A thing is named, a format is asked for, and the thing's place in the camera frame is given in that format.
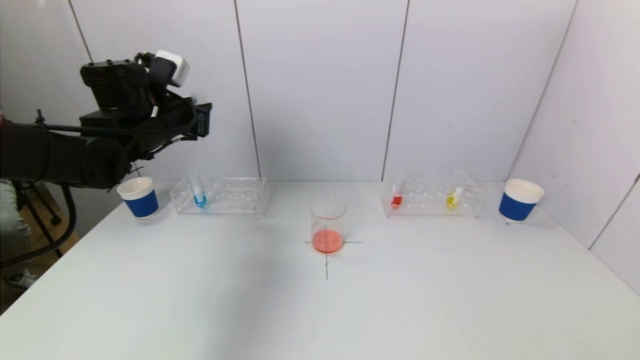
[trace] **black cross mark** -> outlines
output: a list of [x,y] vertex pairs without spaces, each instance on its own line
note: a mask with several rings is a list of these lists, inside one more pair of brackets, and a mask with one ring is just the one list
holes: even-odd
[[[305,241],[305,244],[310,244],[312,241]],[[361,244],[364,241],[343,241],[345,244]],[[324,253],[324,279],[329,281],[329,255]]]

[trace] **glass beaker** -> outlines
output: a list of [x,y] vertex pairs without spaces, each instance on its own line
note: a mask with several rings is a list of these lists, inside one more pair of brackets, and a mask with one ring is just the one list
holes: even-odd
[[344,243],[347,207],[335,197],[317,199],[311,205],[311,245],[324,254],[340,250]]

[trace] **white wall panel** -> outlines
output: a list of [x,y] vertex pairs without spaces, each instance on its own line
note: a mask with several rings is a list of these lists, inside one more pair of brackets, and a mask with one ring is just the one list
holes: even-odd
[[575,0],[411,0],[385,174],[503,181]]
[[640,184],[636,184],[591,249],[640,295]]
[[94,61],[164,49],[191,66],[178,94],[213,103],[207,138],[169,146],[141,161],[154,179],[258,176],[253,130],[233,0],[73,1]]
[[380,180],[406,0],[238,0],[262,175]]
[[585,246],[640,171],[640,2],[580,0],[511,177]]
[[[51,124],[79,126],[79,116],[97,110],[80,77],[88,62],[66,1],[0,1],[0,105],[6,118],[32,122],[40,108]],[[66,211],[60,188],[49,188]],[[72,189],[72,194],[80,236],[122,202],[115,191]]]

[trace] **black cable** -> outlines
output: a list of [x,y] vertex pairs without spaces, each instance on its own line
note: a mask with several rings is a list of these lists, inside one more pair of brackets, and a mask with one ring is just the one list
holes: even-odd
[[65,202],[67,203],[67,209],[69,211],[69,223],[67,224],[65,232],[54,243],[49,244],[42,249],[38,249],[27,254],[16,256],[15,258],[0,262],[0,270],[17,263],[21,263],[23,261],[33,259],[37,256],[44,255],[49,251],[55,250],[60,247],[60,245],[64,244],[64,242],[69,239],[71,234],[73,234],[77,220],[76,205],[74,204],[74,199],[71,196],[69,185],[61,184],[60,187],[62,188],[62,193],[65,196]]
[[161,146],[159,146],[158,148],[153,149],[153,150],[151,150],[151,151],[147,152],[145,155],[155,155],[155,154],[157,154],[158,152],[161,152],[162,150],[166,149],[169,145],[171,145],[171,144],[173,144],[173,143],[183,142],[183,141],[193,141],[193,140],[196,140],[197,138],[198,138],[198,137],[197,137],[197,136],[195,136],[195,135],[183,135],[183,136],[182,136],[182,137],[180,137],[180,138],[173,139],[173,140],[171,140],[171,141],[170,141],[170,142],[168,142],[168,143],[164,143],[164,144],[162,144],[162,145],[161,145]]
[[[23,192],[25,191],[23,186],[21,186],[20,190]],[[44,205],[44,200],[42,198],[40,199],[40,202],[42,202],[42,204]],[[27,206],[27,208],[29,208],[29,211],[33,215],[33,220],[36,220],[36,224],[38,224],[38,226],[42,230],[42,234],[44,234],[44,237],[47,238],[47,241],[50,244],[53,244],[54,241],[53,241],[53,238],[51,237],[51,233],[47,231],[47,226],[44,224],[44,222],[42,222],[40,215],[38,214],[36,209],[33,207],[33,204],[31,203],[31,200],[29,200],[29,196],[26,195],[26,192],[24,194],[24,204]],[[56,255],[58,256],[58,258],[62,258],[62,253],[60,252],[60,249],[56,249]]]
[[[66,125],[47,125],[47,129],[55,130],[55,131],[68,131],[72,133],[86,133],[86,134],[96,134],[96,135],[115,134],[115,135],[132,135],[132,136],[173,135],[176,133],[178,134],[185,133],[191,130],[191,128],[198,121],[198,117],[196,116],[196,113],[195,113],[195,108],[189,101],[187,101],[182,96],[179,96],[176,93],[171,92],[169,90],[167,90],[166,92],[168,92],[172,96],[176,96],[186,106],[189,106],[193,115],[193,117],[191,118],[191,121],[189,121],[189,124],[186,124],[180,127],[175,127],[173,129],[167,129],[167,130],[128,130],[128,129],[111,129],[110,127],[82,127],[82,126],[66,126]],[[41,127],[40,124],[24,124],[24,125],[31,126],[31,127]]]

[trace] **red liquid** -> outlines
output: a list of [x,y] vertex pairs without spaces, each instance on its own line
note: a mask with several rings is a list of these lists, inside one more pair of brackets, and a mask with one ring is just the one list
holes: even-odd
[[397,209],[402,204],[402,195],[394,195],[393,200],[391,200],[391,207]]
[[342,247],[342,235],[336,230],[323,229],[314,234],[311,245],[319,252],[331,254]]

